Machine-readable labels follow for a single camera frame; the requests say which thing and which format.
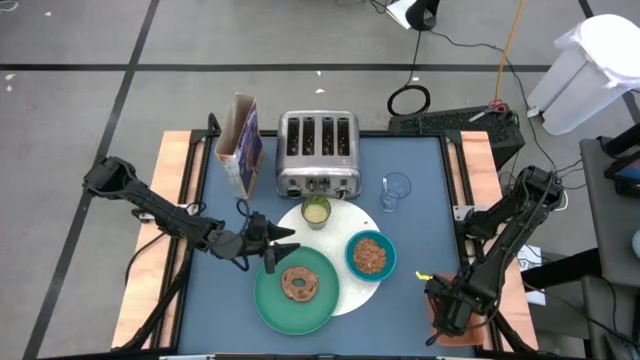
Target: yellow cable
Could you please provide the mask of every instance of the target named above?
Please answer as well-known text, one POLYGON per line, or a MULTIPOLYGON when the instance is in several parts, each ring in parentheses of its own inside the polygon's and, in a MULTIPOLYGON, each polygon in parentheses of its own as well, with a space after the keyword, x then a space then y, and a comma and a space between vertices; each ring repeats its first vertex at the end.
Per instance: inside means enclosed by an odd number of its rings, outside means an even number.
POLYGON ((504 46, 504 53, 502 54, 502 59, 500 60, 500 68, 498 69, 498 81, 496 82, 495 100, 500 99, 500 91, 502 90, 501 89, 502 69, 504 69, 504 63, 507 61, 507 55, 509 55, 509 46, 511 45, 511 39, 513 38, 513 34, 516 32, 518 21, 520 21, 520 15, 522 15, 522 8, 524 8, 524 0, 520 0, 520 4, 518 5, 518 13, 516 14, 516 18, 513 20, 513 25, 511 25, 511 32, 509 33, 507 44, 504 46))

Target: green plate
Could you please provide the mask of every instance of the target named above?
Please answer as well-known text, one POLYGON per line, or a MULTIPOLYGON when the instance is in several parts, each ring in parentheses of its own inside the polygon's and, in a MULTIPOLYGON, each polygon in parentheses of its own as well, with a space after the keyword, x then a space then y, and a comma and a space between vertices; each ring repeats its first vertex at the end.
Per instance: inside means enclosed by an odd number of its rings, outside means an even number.
POLYGON ((263 265, 258 270, 254 287, 260 316, 269 326, 287 335, 308 334, 322 327, 331 318, 339 295, 338 274, 331 261, 304 246, 280 261, 271 275, 265 272, 263 265), (304 266, 318 275, 318 291, 307 302, 293 301, 282 291, 282 273, 293 266, 304 266))

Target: food in bowl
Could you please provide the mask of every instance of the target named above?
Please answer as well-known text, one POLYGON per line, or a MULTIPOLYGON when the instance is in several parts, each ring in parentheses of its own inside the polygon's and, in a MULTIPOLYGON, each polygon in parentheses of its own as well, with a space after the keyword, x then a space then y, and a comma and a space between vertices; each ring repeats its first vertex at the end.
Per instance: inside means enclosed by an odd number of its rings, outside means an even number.
POLYGON ((293 266, 282 273, 281 285, 282 291, 289 299, 307 302, 318 291, 318 275, 304 266, 293 266))
POLYGON ((362 238, 353 252, 353 262, 365 274, 377 274, 387 264, 387 252, 370 238, 362 238))

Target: metal bracket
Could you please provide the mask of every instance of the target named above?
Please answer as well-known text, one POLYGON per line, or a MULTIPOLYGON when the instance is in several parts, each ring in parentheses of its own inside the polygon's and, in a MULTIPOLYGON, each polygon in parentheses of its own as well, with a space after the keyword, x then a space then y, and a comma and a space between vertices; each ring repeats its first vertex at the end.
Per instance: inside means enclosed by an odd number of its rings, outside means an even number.
POLYGON ((489 208, 487 205, 456 205, 453 207, 453 217, 455 221, 464 221, 469 211, 486 211, 489 208))
POLYGON ((458 130, 445 130, 444 136, 456 145, 462 145, 462 134, 458 130))
MULTIPOLYGON (((189 213, 189 215, 195 215, 198 212, 200 212, 200 205, 199 204, 177 204, 176 206, 187 209, 187 213, 189 213)), ((147 224, 151 221, 154 221, 155 218, 153 217, 153 215, 143 211, 142 209, 139 208, 135 208, 133 210, 131 210, 131 215, 133 215, 133 217, 135 217, 136 219, 140 220, 141 223, 143 224, 147 224)))

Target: black cable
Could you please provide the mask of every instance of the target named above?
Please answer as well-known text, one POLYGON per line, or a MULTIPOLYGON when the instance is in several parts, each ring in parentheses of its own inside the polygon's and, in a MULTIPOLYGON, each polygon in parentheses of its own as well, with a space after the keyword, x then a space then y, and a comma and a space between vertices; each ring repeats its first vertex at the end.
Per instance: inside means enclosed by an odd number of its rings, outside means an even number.
MULTIPOLYGON (((198 202, 192 202, 191 204, 187 205, 186 210, 187 212, 189 211, 189 208, 194 206, 194 205, 198 205, 198 211, 195 212, 195 215, 200 215, 204 209, 207 208, 207 204, 205 204, 202 201, 198 201, 198 202)), ((133 263, 138 259, 138 256, 145 251, 146 249, 150 248, 151 245, 155 244, 158 240, 160 240, 162 238, 163 235, 166 235, 167 233, 165 233, 164 231, 161 232, 158 236, 156 236, 155 238, 153 238, 151 241, 149 241, 148 243, 146 243, 143 247, 141 247, 140 249, 138 249, 138 251, 136 251, 133 256, 131 257, 131 259, 129 260, 129 263, 127 264, 127 269, 125 270, 124 273, 124 286, 127 287, 127 283, 129 282, 129 273, 131 272, 131 267, 133 266, 133 263)))
POLYGON ((160 298, 156 306, 147 317, 147 320, 140 326, 140 328, 133 335, 131 340, 127 341, 124 345, 119 348, 115 348, 114 350, 118 351, 126 351, 131 349, 141 349, 144 343, 147 341, 151 332, 155 328, 156 324, 160 319, 164 316, 164 312, 166 311, 169 304, 173 300, 173 297, 178 293, 178 291, 184 286, 186 283, 186 272, 187 272, 187 261, 183 261, 182 265, 180 265, 180 270, 176 273, 171 285, 167 288, 167 292, 160 298))
POLYGON ((582 159, 579 159, 579 160, 578 160, 578 161, 576 161, 575 163, 573 163, 573 164, 571 164, 571 165, 569 165, 569 166, 565 166, 565 167, 563 167, 562 169, 558 170, 557 172, 559 173, 559 172, 565 171, 565 170, 567 170, 567 169, 569 169, 569 168, 572 168, 572 167, 574 167, 574 166, 576 166, 576 165, 580 164, 581 162, 582 162, 582 159))
POLYGON ((366 0, 355 0, 355 1, 350 1, 350 2, 342 2, 340 0, 333 0, 333 3, 337 6, 340 7, 350 7, 350 6, 355 6, 358 4, 364 4, 366 2, 366 0))
POLYGON ((391 4, 393 4, 395 2, 395 0, 391 0, 391 2, 389 2, 388 0, 384 1, 384 4, 381 4, 379 1, 377 0, 370 0, 369 3, 371 4, 371 6, 373 6, 373 8, 376 10, 376 12, 378 14, 384 14, 387 12, 387 7, 391 4))
POLYGON ((391 96, 389 96, 389 99, 387 100, 387 111, 393 115, 393 116, 401 116, 401 115, 413 115, 413 114, 420 114, 423 112, 426 112, 429 109, 429 106, 431 105, 431 94, 429 93, 429 90, 427 90, 426 87, 422 86, 422 85, 409 85, 409 83, 411 82, 411 79, 413 78, 413 71, 415 70, 416 67, 416 60, 418 58, 418 50, 420 50, 420 38, 422 37, 422 31, 418 31, 418 40, 416 41, 416 50, 413 53, 413 62, 411 63, 411 73, 409 74, 409 80, 407 80, 407 83, 404 84, 403 87, 399 88, 398 90, 394 91, 393 94, 391 94, 391 96), (403 92, 407 91, 407 90, 418 90, 422 93, 422 95, 424 95, 424 104, 422 104, 422 107, 420 109, 418 109, 418 111, 415 111, 413 113, 409 113, 409 114, 400 114, 398 112, 396 112, 393 109, 393 100, 395 100, 395 98, 402 94, 403 92))
POLYGON ((411 62, 411 72, 409 73, 409 79, 405 86, 409 85, 411 79, 413 79, 413 70, 416 67, 416 60, 418 59, 418 51, 420 50, 420 38, 422 37, 422 31, 418 31, 418 41, 416 41, 416 50, 413 52, 413 61, 411 62))
POLYGON ((566 174, 564 174, 564 175, 560 176, 560 178, 562 179, 562 178, 564 178, 565 176, 567 176, 567 175, 571 174, 572 172, 582 171, 582 170, 584 170, 584 168, 577 168, 577 169, 573 169, 573 170, 571 170, 571 171, 567 172, 566 174))
MULTIPOLYGON (((611 282, 605 278, 603 278, 604 281, 606 281, 607 285, 609 285, 609 289, 611 289, 611 296, 613 297, 613 312, 611 314, 612 316, 612 323, 613 323, 613 330, 615 330, 616 332, 620 333, 620 331, 618 331, 618 320, 616 319, 616 312, 618 310, 618 300, 616 298, 616 289, 613 288, 613 284, 611 284, 611 282)), ((627 348, 627 350, 629 350, 629 355, 631 355, 630 359, 633 359, 633 351, 631 350, 631 348, 629 346, 625 346, 627 348)))
POLYGON ((637 342, 633 341, 633 340, 632 340, 631 338, 629 338, 628 336, 626 336, 626 335, 624 335, 624 334, 622 334, 622 333, 620 333, 620 332, 618 332, 618 331, 615 331, 615 330, 611 329, 610 327, 606 326, 605 324, 601 323, 600 321, 598 321, 598 320, 596 320, 596 319, 594 319, 594 318, 590 317, 589 315, 585 314, 583 311, 581 311, 580 309, 578 309, 575 305, 573 305, 572 303, 568 302, 567 300, 565 300, 565 299, 561 298, 560 296, 550 294, 549 292, 545 292, 544 290, 539 289, 539 288, 534 287, 534 286, 531 286, 531 285, 527 284, 527 283, 526 283, 526 282, 524 282, 524 281, 523 281, 522 283, 523 283, 523 284, 524 284, 524 286, 525 286, 526 288, 528 288, 528 289, 535 290, 535 291, 540 291, 540 292, 544 292, 545 296, 552 297, 552 298, 554 298, 554 299, 556 299, 556 300, 558 300, 558 301, 560 301, 560 302, 564 303, 565 305, 567 305, 568 307, 570 307, 573 311, 575 311, 576 313, 580 314, 582 317, 584 317, 584 318, 585 318, 585 319, 587 319, 588 321, 590 321, 590 322, 592 322, 592 323, 596 324, 597 326, 601 327, 602 329, 604 329, 605 331, 607 331, 607 332, 609 332, 610 334, 614 335, 615 337, 617 337, 617 338, 621 339, 622 341, 625 341, 625 342, 627 342, 628 344, 633 345, 633 346, 640 346, 640 344, 638 344, 637 342))
POLYGON ((251 219, 251 217, 249 216, 249 214, 251 213, 251 209, 249 209, 249 203, 247 202, 247 200, 244 200, 244 199, 238 199, 238 201, 236 202, 236 209, 238 210, 240 215, 244 216, 244 224, 242 224, 242 228, 240 228, 240 231, 238 231, 238 236, 236 237, 236 239, 238 237, 242 237, 242 248, 240 252, 243 253, 242 260, 244 262, 244 266, 240 265, 240 263, 236 259, 231 259, 231 262, 235 266, 237 266, 240 270, 247 271, 249 270, 249 259, 247 255, 244 254, 247 248, 247 244, 245 242, 246 238, 244 237, 244 233, 247 230, 247 226, 249 225, 249 219, 251 219), (240 204, 244 205, 244 211, 240 209, 240 204))
POLYGON ((578 190, 578 189, 582 189, 583 187, 587 186, 587 184, 582 184, 580 186, 576 186, 576 187, 564 187, 565 190, 578 190))
POLYGON ((502 184, 502 175, 504 175, 504 174, 508 174, 509 175, 509 181, 507 182, 507 189, 511 189, 511 180, 515 181, 516 178, 513 176, 513 173, 510 173, 508 171, 503 171, 498 175, 498 182, 500 184, 502 184))
POLYGON ((136 251, 133 256, 131 257, 131 259, 129 260, 129 264, 127 264, 127 270, 124 272, 124 287, 127 287, 127 283, 129 282, 129 272, 131 271, 131 266, 133 265, 133 263, 136 261, 136 259, 138 258, 138 255, 140 255, 143 251, 145 251, 146 249, 148 249, 149 247, 151 247, 151 245, 155 244, 158 240, 160 240, 164 235, 166 235, 166 233, 164 231, 160 232, 160 234, 158 234, 158 236, 156 236, 155 238, 153 238, 151 241, 149 241, 148 243, 146 243, 143 247, 141 247, 140 249, 138 249, 138 251, 136 251))
POLYGON ((551 260, 551 259, 549 259, 549 258, 547 258, 547 257, 542 256, 542 249, 540 249, 540 255, 538 255, 538 254, 536 254, 536 252, 535 252, 535 251, 533 251, 533 249, 531 248, 531 246, 529 246, 528 244, 524 244, 524 246, 526 246, 529 250, 531 250, 531 252, 532 252, 534 255, 536 255, 536 256, 540 257, 540 259, 542 259, 542 260, 546 261, 544 264, 548 264, 548 263, 552 263, 552 262, 553 262, 553 260, 551 260))
MULTIPOLYGON (((509 111, 507 113, 507 116, 509 114, 512 114, 511 117, 512 117, 513 122, 515 122, 516 125, 518 126, 518 129, 520 129, 520 116, 518 116, 518 113, 513 111, 513 110, 511 110, 511 111, 509 111)), ((513 177, 513 172, 516 170, 516 162, 518 161, 518 155, 520 155, 520 137, 518 136, 518 134, 514 134, 514 135, 515 135, 514 137, 516 139, 518 139, 518 145, 517 145, 518 146, 518 151, 516 151, 516 156, 513 158, 513 163, 511 165, 511 177, 509 178, 509 182, 507 183, 507 188, 511 187, 511 179, 513 179, 514 183, 515 183, 515 178, 513 177)))
MULTIPOLYGON (((499 48, 499 47, 497 47, 497 46, 495 46, 495 45, 491 45, 491 44, 487 44, 487 43, 460 44, 460 43, 456 43, 455 41, 451 40, 451 38, 448 37, 445 34, 437 33, 437 32, 435 32, 433 30, 429 30, 429 31, 434 35, 438 35, 440 37, 443 37, 443 38, 447 39, 447 41, 449 41, 454 46, 460 46, 460 47, 481 47, 481 46, 484 46, 484 47, 488 47, 490 49, 499 51, 500 53, 504 54, 504 50, 499 48)), ((522 85, 522 80, 520 79, 518 74, 516 74, 516 71, 513 69, 513 64, 511 63, 509 58, 505 58, 505 59, 507 61, 507 65, 509 66, 509 70, 511 70, 511 73, 513 74, 513 76, 516 78, 516 80, 518 80, 518 85, 520 87, 520 94, 522 95, 522 100, 524 101, 524 104, 526 105, 527 110, 529 110, 529 103, 527 102, 527 96, 524 93, 524 86, 522 85)), ((535 144, 538 147, 538 149, 540 149, 540 151, 542 151, 542 153, 547 157, 547 159, 549 159, 549 162, 553 166, 553 172, 557 172, 556 163, 553 161, 551 156, 549 156, 549 154, 542 148, 542 146, 538 142, 538 136, 537 136, 536 131, 535 131, 534 127, 533 127, 533 123, 531 122, 531 119, 528 116, 527 116, 527 120, 529 121, 529 125, 531 126, 531 131, 533 132, 533 141, 535 142, 535 144)))

